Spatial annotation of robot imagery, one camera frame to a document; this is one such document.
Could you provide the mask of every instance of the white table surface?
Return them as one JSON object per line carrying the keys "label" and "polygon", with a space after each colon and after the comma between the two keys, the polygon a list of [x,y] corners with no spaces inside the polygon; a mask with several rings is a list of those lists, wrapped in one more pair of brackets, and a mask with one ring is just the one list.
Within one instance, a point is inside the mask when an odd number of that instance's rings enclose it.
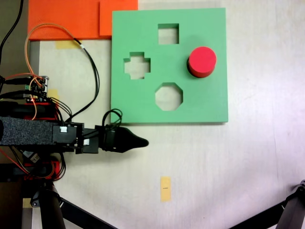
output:
{"label": "white table surface", "polygon": [[[226,229],[284,200],[305,178],[305,1],[139,0],[141,10],[225,7],[229,122],[135,125],[150,141],[124,154],[66,154],[62,197],[120,229]],[[101,76],[75,117],[100,125],[110,108],[111,41],[84,41]],[[81,50],[41,42],[40,75],[73,111],[93,97]],[[160,201],[160,177],[172,200]],[[41,228],[39,209],[33,228]]]}

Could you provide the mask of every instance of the orange foam sheet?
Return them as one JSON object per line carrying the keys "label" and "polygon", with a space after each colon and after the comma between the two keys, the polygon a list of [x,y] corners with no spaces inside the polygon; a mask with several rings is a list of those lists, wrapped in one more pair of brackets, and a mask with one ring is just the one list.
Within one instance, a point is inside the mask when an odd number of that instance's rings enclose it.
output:
{"label": "orange foam sheet", "polygon": [[112,12],[119,10],[138,10],[138,0],[101,0],[100,36],[103,39],[111,39],[112,36]]}
{"label": "orange foam sheet", "polygon": [[[138,0],[29,0],[28,32],[41,23],[56,23],[77,39],[111,39],[112,11],[138,10]],[[31,41],[70,40],[61,29],[42,27]]]}

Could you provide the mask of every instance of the green foam board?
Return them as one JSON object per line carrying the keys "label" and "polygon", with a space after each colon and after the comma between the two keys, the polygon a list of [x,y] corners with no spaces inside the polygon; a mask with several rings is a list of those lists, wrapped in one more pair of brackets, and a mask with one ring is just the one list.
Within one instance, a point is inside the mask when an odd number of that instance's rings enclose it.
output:
{"label": "green foam board", "polygon": [[[111,108],[123,112],[123,123],[227,122],[225,9],[114,11],[112,20]],[[159,44],[158,28],[178,25],[179,43]],[[196,78],[187,70],[191,52],[207,46],[217,55],[215,70]],[[131,55],[144,53],[150,73],[132,80],[124,73]],[[183,102],[174,111],[162,110],[155,92],[177,85]],[[112,115],[111,121],[117,119]]]}

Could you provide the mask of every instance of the red foam cylinder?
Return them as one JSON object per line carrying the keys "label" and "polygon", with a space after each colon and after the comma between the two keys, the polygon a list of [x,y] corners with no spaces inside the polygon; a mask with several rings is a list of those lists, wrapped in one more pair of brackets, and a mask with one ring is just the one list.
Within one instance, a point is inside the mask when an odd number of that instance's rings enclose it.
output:
{"label": "red foam cylinder", "polygon": [[197,77],[209,76],[215,69],[217,57],[209,47],[198,47],[194,49],[188,60],[189,72]]}

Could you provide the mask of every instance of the red component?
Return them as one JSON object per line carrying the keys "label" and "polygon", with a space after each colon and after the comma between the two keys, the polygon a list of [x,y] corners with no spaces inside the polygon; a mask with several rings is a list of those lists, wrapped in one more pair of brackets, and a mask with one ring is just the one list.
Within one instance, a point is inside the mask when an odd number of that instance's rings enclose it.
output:
{"label": "red component", "polygon": [[[54,173],[53,173],[52,177],[47,178],[47,179],[53,179],[53,178],[55,178],[55,177],[59,174],[59,171],[60,171],[60,163],[59,163],[59,161],[52,161],[52,163],[53,163],[53,165],[54,165]],[[42,164],[43,164],[43,165],[49,165],[50,162],[43,162]],[[32,167],[33,164],[24,163],[24,166],[25,166],[25,168],[27,168],[27,167]],[[33,179],[34,179],[33,177],[31,177],[31,176],[29,176],[29,175],[25,175],[23,178],[24,178],[24,180],[33,180]]]}
{"label": "red component", "polygon": [[[35,103],[36,106],[50,106],[51,104],[50,103]],[[26,103],[24,105],[28,105],[28,106],[34,106],[33,103]],[[32,120],[33,116],[24,116],[23,119],[27,119],[27,120]],[[56,116],[54,114],[54,117],[36,117],[35,120],[47,120],[47,121],[55,121],[56,120]]]}
{"label": "red component", "polygon": [[216,54],[208,47],[198,47],[194,49],[188,60],[189,72],[197,77],[209,76],[216,66]]}

